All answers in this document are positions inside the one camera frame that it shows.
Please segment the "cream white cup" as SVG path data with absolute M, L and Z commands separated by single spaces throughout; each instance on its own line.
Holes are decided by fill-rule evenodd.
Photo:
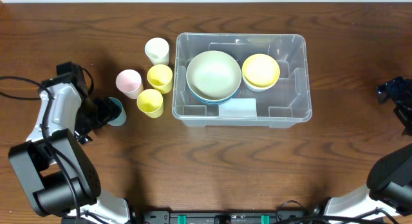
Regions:
M 168 65 L 170 61 L 169 43 L 160 37 L 150 39 L 145 44 L 145 54 L 153 65 L 164 64 Z

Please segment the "light blue cup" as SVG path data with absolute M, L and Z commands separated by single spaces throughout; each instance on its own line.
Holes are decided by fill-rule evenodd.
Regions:
M 109 99 L 112 102 L 114 102 L 120 108 L 121 112 L 117 117 L 110 120 L 108 122 L 108 124 L 111 125 L 111 126 L 115 126 L 115 127 L 124 125 L 126 123 L 126 120 L 127 120 L 127 115 L 126 115 L 126 111 L 125 111 L 121 101 L 119 101 L 119 99 L 117 99 L 115 97 L 110 97 Z

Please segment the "large cream bowl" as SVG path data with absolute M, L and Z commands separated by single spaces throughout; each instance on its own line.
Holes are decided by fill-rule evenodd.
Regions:
M 219 100 L 240 87 L 241 69 L 229 54 L 210 50 L 195 56 L 186 71 L 187 85 L 199 96 Z

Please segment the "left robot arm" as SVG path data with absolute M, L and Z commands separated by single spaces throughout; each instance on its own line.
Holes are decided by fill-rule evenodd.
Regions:
M 92 141 L 89 132 L 126 122 L 122 104 L 90 98 L 94 86 L 86 84 L 81 66 L 66 62 L 56 70 L 38 85 L 41 108 L 33 131 L 8 153 L 32 209 L 62 223 L 137 223 L 126 199 L 101 188 L 82 148 Z

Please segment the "yellow small bowl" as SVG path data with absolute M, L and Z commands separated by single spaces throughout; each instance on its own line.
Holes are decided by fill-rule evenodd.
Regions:
M 269 86 L 280 78 L 280 67 L 277 61 L 262 53 L 249 56 L 241 70 L 242 77 L 259 87 Z

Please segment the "pink cup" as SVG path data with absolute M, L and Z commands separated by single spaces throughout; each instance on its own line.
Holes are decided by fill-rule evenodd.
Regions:
M 116 77 L 115 84 L 130 99 L 137 99 L 144 90 L 141 75 L 139 72 L 131 69 L 121 71 Z

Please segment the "dark blue bowl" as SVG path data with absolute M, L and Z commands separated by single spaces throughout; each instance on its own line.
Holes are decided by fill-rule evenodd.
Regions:
M 228 100 L 232 99 L 232 98 L 238 93 L 240 87 L 238 87 L 238 88 L 235 90 L 235 92 L 233 92 L 233 94 L 229 95 L 229 96 L 226 97 L 226 98 L 219 99 L 219 100 L 211 100 L 211 99 L 203 98 L 203 97 L 197 95 L 197 94 L 192 90 L 192 88 L 191 88 L 190 86 L 187 86 L 187 89 L 190 91 L 190 93 L 191 93 L 196 99 L 198 99 L 200 102 L 203 102 L 204 104 L 222 104 L 222 103 L 225 103 L 225 102 L 227 102 Z
M 201 103 L 206 104 L 206 105 L 220 105 L 228 102 L 231 97 L 223 99 L 223 100 L 205 100 L 200 97 L 195 97 L 197 100 L 199 100 Z

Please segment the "white small bowl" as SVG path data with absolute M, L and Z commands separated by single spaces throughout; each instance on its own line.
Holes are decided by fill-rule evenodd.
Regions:
M 259 87 L 259 86 L 255 86 L 255 85 L 251 84 L 245 77 L 243 77 L 243 81 L 244 81 L 245 85 L 247 86 L 247 88 L 249 88 L 249 89 L 251 89 L 252 91 L 255 91 L 255 92 L 263 92 L 263 91 L 266 91 L 266 90 L 274 87 L 274 86 L 276 85 L 276 83 L 277 83 L 277 81 L 275 81 L 274 83 L 272 83 L 272 84 L 269 85 L 269 86 Z

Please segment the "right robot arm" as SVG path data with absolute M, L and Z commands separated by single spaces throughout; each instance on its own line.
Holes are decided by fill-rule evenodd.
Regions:
M 378 103 L 392 100 L 402 122 L 403 135 L 411 135 L 411 80 L 397 77 L 376 87 Z M 377 219 L 386 214 L 411 214 L 411 144 L 379 159 L 366 184 L 341 197 L 330 198 L 319 214 Z

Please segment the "yellow cup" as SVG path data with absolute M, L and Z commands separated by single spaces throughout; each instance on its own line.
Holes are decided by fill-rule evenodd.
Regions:
M 155 89 L 145 89 L 139 94 L 136 104 L 150 118 L 158 118 L 164 112 L 163 95 Z
M 164 64 L 158 64 L 149 69 L 147 80 L 161 94 L 166 94 L 172 90 L 173 71 Z

